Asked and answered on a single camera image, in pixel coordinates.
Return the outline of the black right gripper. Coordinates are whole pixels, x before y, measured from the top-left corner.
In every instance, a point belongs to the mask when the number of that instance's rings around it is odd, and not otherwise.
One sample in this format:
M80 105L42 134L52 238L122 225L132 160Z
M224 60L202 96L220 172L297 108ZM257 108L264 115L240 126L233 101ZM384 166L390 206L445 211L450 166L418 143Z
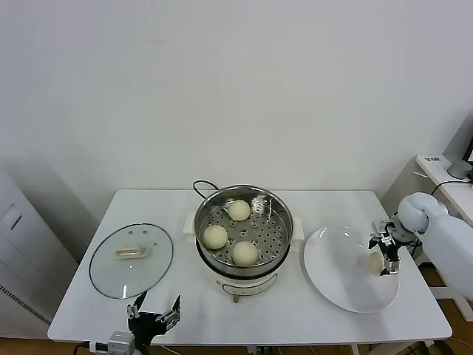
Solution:
M379 246L384 257L384 268L380 275L387 276L397 274L400 266L400 257L398 256L399 245L390 233L382 233L371 237L368 242L368 249L371 250Z

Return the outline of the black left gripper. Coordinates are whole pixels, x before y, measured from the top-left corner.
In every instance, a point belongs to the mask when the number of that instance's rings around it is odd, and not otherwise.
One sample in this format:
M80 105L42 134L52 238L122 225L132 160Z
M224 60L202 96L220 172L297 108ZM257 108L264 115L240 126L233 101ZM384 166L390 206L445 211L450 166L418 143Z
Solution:
M140 294L132 305L127 305L129 330L135 336L136 347L149 347L152 340L158 335L164 335L180 321L180 298L179 295L173 306L164 314L140 312L147 295L147 291Z

